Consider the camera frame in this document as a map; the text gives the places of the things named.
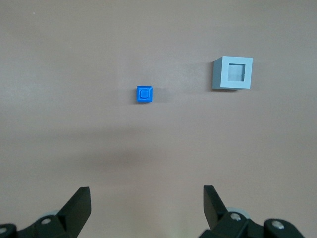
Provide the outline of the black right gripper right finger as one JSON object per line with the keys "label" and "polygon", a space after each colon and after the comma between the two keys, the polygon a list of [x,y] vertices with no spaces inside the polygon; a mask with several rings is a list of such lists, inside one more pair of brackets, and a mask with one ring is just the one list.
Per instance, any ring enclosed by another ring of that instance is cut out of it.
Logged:
{"label": "black right gripper right finger", "polygon": [[209,229],[201,238],[302,238],[303,234],[290,222],[267,219],[259,225],[240,212],[228,211],[212,185],[204,186],[204,214]]}

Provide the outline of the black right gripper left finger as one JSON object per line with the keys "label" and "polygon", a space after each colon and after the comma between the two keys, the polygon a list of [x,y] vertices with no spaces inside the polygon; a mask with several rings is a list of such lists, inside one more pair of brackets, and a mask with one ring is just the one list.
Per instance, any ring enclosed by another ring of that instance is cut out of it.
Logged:
{"label": "black right gripper left finger", "polygon": [[76,238],[91,214],[89,187],[79,188],[55,215],[39,218],[18,230],[13,223],[0,225],[2,238]]}

